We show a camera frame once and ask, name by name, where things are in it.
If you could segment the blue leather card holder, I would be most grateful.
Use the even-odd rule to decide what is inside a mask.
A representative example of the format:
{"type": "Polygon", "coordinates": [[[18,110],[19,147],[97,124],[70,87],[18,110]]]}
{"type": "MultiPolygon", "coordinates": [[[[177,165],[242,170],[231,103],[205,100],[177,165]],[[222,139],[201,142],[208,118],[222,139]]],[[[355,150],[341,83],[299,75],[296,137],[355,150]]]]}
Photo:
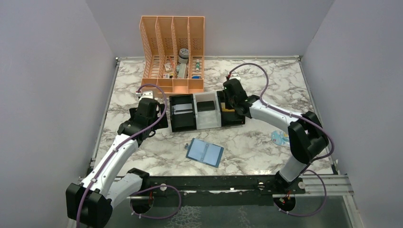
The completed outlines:
{"type": "Polygon", "coordinates": [[[223,147],[196,138],[187,143],[185,149],[186,158],[215,168],[219,167],[224,152],[223,147]]]}

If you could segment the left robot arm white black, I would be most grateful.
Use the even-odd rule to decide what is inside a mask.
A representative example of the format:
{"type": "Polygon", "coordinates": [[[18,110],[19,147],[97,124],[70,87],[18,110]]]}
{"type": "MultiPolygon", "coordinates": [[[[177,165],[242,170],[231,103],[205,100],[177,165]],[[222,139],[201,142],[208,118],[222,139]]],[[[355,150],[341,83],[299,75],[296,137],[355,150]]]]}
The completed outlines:
{"type": "Polygon", "coordinates": [[[138,92],[139,104],[131,108],[129,120],[120,124],[117,135],[101,162],[79,184],[66,190],[67,216],[77,225],[103,228],[113,209],[132,193],[144,195],[149,181],[143,174],[128,173],[116,181],[119,171],[142,142],[157,129],[168,126],[166,103],[155,100],[152,91],[138,92]]]}

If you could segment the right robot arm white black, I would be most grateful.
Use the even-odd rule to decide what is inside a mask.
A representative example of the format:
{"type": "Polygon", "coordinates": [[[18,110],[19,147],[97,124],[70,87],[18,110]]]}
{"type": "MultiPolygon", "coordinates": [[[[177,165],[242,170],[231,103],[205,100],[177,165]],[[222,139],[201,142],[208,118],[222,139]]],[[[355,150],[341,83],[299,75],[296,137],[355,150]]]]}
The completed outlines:
{"type": "Polygon", "coordinates": [[[239,115],[266,122],[288,134],[291,156],[275,174],[274,187],[280,193],[293,188],[293,183],[313,159],[329,144],[317,115],[313,112],[293,113],[265,103],[257,95],[246,94],[238,79],[223,83],[225,106],[239,115]]]}

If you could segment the black VIP card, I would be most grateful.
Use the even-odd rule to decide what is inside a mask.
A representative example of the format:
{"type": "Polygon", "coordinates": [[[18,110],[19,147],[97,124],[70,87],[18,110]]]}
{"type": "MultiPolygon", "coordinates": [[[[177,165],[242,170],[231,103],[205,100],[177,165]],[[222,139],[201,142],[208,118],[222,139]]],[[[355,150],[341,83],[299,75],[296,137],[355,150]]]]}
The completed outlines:
{"type": "Polygon", "coordinates": [[[197,102],[196,105],[198,112],[214,111],[216,109],[214,101],[197,102]]]}

